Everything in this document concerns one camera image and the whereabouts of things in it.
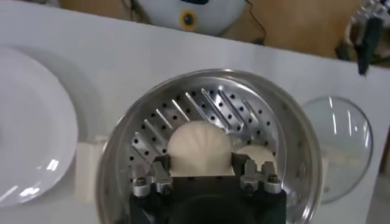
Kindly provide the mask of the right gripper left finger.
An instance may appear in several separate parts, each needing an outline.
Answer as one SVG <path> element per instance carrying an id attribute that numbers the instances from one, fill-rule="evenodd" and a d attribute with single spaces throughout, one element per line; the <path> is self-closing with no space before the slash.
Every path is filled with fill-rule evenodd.
<path id="1" fill-rule="evenodd" d="M 132 192 L 136 197 L 146 197 L 151 193 L 152 185 L 160 195 L 169 195 L 173 189 L 173 178 L 169 174 L 169 155 L 157 156 L 148 165 L 131 165 Z"/>

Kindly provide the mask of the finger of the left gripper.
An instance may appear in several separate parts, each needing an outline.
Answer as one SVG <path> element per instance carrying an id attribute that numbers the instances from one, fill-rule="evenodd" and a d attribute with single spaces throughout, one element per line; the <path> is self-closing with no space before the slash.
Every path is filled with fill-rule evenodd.
<path id="1" fill-rule="evenodd" d="M 359 75 L 366 75 L 374 58 L 374 52 L 378 46 L 382 30 L 383 20 L 381 18 L 372 16 L 366 21 L 363 36 L 356 47 Z"/>
<path id="2" fill-rule="evenodd" d="M 335 47 L 335 54 L 339 60 L 350 60 L 349 48 L 345 41 L 340 40 Z"/>

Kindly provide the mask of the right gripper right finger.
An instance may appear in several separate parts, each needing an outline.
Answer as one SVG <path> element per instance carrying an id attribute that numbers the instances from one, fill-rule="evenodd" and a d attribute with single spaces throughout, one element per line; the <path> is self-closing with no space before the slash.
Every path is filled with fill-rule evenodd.
<path id="1" fill-rule="evenodd" d="M 240 188 L 245 193 L 254 194 L 260 183 L 267 193 L 281 193 L 282 184 L 272 161 L 265 161 L 258 171 L 256 162 L 248 155 L 232 153 L 232 167 L 235 175 L 239 175 Z"/>

